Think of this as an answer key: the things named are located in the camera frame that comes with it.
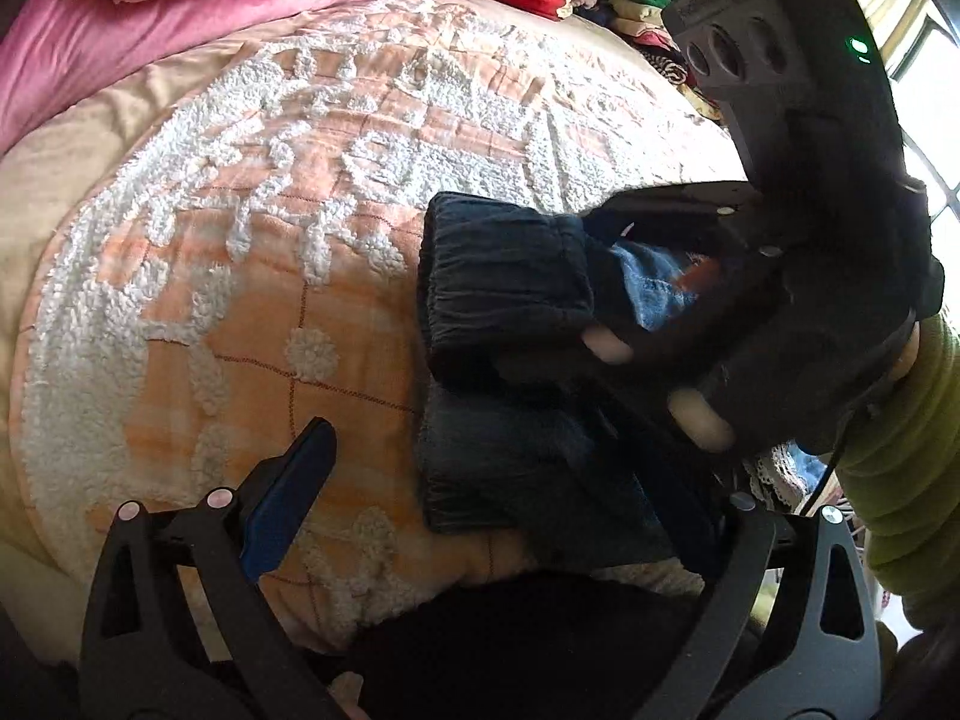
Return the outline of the person's right hand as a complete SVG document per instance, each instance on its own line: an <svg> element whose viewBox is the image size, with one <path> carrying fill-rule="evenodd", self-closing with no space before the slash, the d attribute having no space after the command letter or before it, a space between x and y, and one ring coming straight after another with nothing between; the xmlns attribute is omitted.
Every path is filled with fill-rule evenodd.
<svg viewBox="0 0 960 720"><path fill-rule="evenodd" d="M581 340L584 346L605 364L620 366L633 359L630 346L620 340L612 330L600 325L586 328L581 333ZM862 406L869 408L876 401L883 400L890 390L895 388L897 382L907 377L918 359L920 344L921 323L914 322L907 343L900 348L900 355L885 374L867 390L867 395L859 403L855 403L828 422L828 426L823 427L818 436L809 433L805 437L794 437L794 442L799 444L807 454L825 455L828 452L834 452L838 447L841 433L853 424L854 410ZM698 449L719 454L721 450L729 450L734 445L736 431L732 424L721 418L715 408L709 405L695 388L682 387L672 390L667 395L667 411Z"/></svg>

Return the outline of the green fleece sleeve forearm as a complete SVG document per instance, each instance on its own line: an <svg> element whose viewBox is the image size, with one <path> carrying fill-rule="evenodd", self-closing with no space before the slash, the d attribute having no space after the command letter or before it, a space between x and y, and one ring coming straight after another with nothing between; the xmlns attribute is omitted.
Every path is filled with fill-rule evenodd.
<svg viewBox="0 0 960 720"><path fill-rule="evenodd" d="M836 474L875 580L913 628L944 626L958 613L958 335L942 317L919 325L913 367L851 431Z"/></svg>

